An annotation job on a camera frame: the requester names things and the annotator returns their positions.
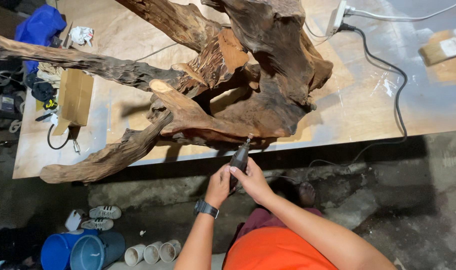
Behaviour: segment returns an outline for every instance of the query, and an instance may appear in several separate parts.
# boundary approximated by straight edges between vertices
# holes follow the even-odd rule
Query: blue bucket
[[[76,241],[86,235],[97,235],[97,230],[75,230],[51,235],[41,249],[44,270],[64,270],[69,267],[69,256]]]
[[[118,232],[81,237],[71,252],[71,270],[101,270],[124,253],[124,237]]]

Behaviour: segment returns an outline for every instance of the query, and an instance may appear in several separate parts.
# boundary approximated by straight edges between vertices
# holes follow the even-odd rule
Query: wristwatch
[[[217,218],[218,217],[218,213],[220,211],[216,208],[214,208],[213,206],[209,205],[207,202],[205,202],[204,200],[199,200],[196,205],[195,205],[195,216],[198,215],[198,213],[206,213],[206,214],[210,214],[213,216],[213,218]]]

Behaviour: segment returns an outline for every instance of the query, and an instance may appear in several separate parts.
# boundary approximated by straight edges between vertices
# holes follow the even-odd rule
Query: plywood table
[[[224,13],[203,6],[199,0],[177,0],[195,3],[209,19],[228,24]],[[307,22],[322,36],[331,11],[339,0],[303,0]],[[350,5],[381,15],[424,16],[444,9],[455,0],[352,0]],[[109,55],[119,59],[138,59],[173,41],[114,0],[60,0],[58,7],[68,25],[94,29],[93,47],[78,50]],[[345,22],[361,28],[367,35],[370,51],[405,70],[409,81],[400,97],[400,109],[410,136],[456,130],[456,58],[426,68],[418,49],[427,44],[456,36],[456,8],[430,19],[417,22],[380,21],[351,16]],[[61,37],[66,36],[67,29]],[[265,151],[303,148],[402,136],[395,118],[395,92],[403,77],[392,70],[371,64],[365,57],[361,36],[341,32],[325,38],[309,34],[321,55],[334,63],[333,76],[322,89],[312,94],[318,109],[298,124],[295,135],[279,138]],[[196,52],[175,45],[142,61],[168,69],[172,64],[186,63]],[[89,120],[82,127],[78,156],[69,142],[61,150],[52,150],[46,142],[50,123],[35,122],[42,115],[35,111],[35,100],[28,94],[16,156],[13,178],[38,176],[49,164],[74,164],[106,144],[122,137],[126,128],[142,130],[149,121],[147,110],[151,93],[124,86],[95,76]],[[213,100],[222,104],[229,96]],[[65,137],[51,139],[61,145]],[[133,164],[209,158],[217,150],[204,146],[160,142],[146,157]]]

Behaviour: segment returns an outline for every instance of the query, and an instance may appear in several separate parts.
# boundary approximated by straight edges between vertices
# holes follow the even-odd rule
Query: cardboard box
[[[78,69],[61,74],[58,97],[58,125],[52,133],[61,135],[68,126],[86,126],[94,78]]]

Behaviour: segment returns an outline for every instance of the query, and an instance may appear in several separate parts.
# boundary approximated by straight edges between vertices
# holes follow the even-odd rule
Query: gray bucket
[[[85,235],[71,251],[71,270],[101,270],[124,253],[124,237],[118,232]]]

